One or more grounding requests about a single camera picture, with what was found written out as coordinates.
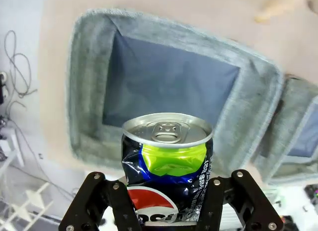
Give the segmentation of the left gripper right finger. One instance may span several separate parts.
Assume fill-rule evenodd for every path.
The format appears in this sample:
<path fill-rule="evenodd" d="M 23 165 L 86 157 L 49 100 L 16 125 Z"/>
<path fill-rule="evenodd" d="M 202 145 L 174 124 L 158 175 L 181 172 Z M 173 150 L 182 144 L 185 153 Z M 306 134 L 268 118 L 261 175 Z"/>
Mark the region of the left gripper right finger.
<path fill-rule="evenodd" d="M 218 231 L 224 204 L 234 209 L 245 231 L 283 230 L 283 221 L 247 170 L 209 180 L 196 230 Z"/>

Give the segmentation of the person's right hand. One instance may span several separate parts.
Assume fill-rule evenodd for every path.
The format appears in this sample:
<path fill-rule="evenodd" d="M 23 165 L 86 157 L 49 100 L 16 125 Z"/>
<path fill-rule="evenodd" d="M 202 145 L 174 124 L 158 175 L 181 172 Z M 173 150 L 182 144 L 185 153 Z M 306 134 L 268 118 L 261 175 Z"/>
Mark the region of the person's right hand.
<path fill-rule="evenodd" d="M 254 20 L 258 23 L 268 21 L 275 16 L 293 10 L 300 3 L 306 1 L 312 0 L 266 0 L 255 14 Z"/>

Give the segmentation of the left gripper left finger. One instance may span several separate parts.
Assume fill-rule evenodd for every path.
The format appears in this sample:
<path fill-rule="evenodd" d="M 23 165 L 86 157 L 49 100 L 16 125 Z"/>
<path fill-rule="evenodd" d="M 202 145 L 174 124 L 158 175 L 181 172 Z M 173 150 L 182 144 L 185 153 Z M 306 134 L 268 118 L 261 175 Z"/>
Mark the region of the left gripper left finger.
<path fill-rule="evenodd" d="M 91 172 L 66 211 L 58 230 L 97 231 L 105 210 L 111 207 L 119 231 L 142 229 L 126 185 L 109 181 L 101 172 Z"/>

